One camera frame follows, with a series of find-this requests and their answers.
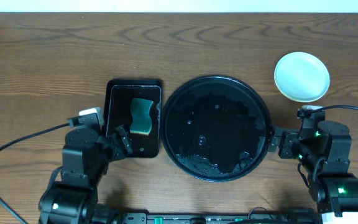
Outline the green scouring sponge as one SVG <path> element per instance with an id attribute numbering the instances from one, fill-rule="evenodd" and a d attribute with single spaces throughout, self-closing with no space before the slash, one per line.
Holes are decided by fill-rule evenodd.
<path id="1" fill-rule="evenodd" d="M 131 102 L 132 124 L 130 132 L 148 136 L 152 130 L 150 110 L 153 101 L 142 98 L 133 98 Z"/>

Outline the light blue plate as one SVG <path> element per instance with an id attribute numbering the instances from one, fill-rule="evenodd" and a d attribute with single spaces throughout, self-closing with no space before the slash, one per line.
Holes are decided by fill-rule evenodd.
<path id="1" fill-rule="evenodd" d="M 306 52 L 283 56 L 276 64 L 273 77 L 285 97 L 323 97 L 330 86 L 328 68 L 318 57 Z"/>

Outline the yellow plate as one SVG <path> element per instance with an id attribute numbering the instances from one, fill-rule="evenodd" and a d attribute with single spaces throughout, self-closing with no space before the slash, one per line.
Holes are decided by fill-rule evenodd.
<path id="1" fill-rule="evenodd" d="M 317 101 L 321 98 L 321 96 L 317 96 L 317 97 L 311 97 L 311 98 L 297 98 L 297 97 L 293 97 L 293 96 L 286 96 L 288 99 L 296 101 L 296 102 L 300 102 L 300 103 L 309 103 L 309 102 L 314 102 Z"/>

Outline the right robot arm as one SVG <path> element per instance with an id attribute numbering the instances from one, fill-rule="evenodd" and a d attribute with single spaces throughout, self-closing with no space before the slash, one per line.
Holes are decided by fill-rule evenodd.
<path id="1" fill-rule="evenodd" d="M 300 130 L 273 128 L 271 149 L 296 159 L 323 223 L 358 223 L 358 178 L 349 172 L 352 138 L 335 121 L 305 119 Z"/>

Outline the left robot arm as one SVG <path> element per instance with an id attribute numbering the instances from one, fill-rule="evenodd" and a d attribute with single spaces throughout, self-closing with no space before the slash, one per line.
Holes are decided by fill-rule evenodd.
<path id="1" fill-rule="evenodd" d="M 121 223 L 118 210 L 98 203 L 98 184 L 109 164 L 133 152 L 123 125 L 104 137 L 93 128 L 65 136 L 63 165 L 53 171 L 39 201 L 39 223 Z"/>

